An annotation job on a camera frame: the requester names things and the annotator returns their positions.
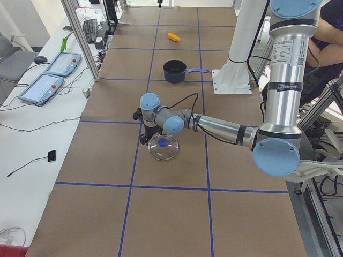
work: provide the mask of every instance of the light blue tablet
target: light blue tablet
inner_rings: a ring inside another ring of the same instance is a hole
[[[68,77],[81,61],[81,54],[74,52],[59,52],[50,63],[45,73],[60,77]]]
[[[40,74],[27,88],[18,96],[20,100],[42,106],[63,85],[62,77],[49,73]]]

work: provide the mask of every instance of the keyboard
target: keyboard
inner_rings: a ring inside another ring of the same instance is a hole
[[[96,38],[96,26],[98,21],[96,19],[90,19],[84,21],[83,31],[85,33],[88,43],[94,43]]]

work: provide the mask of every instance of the yellow corn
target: yellow corn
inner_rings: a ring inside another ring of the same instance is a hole
[[[172,32],[169,32],[167,34],[167,37],[170,39],[170,40],[173,40],[175,42],[180,42],[180,37],[178,35],[175,35],[174,33]]]

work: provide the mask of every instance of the label on robot arm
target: label on robot arm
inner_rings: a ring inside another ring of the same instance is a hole
[[[304,39],[291,39],[274,43],[272,65],[304,66],[306,58],[306,42]]]

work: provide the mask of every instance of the saucepan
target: saucepan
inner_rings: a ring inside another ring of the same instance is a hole
[[[192,68],[187,69],[187,65],[180,60],[170,60],[163,65],[165,79],[170,83],[179,83],[184,80],[186,73],[204,72],[210,73],[210,70]]]

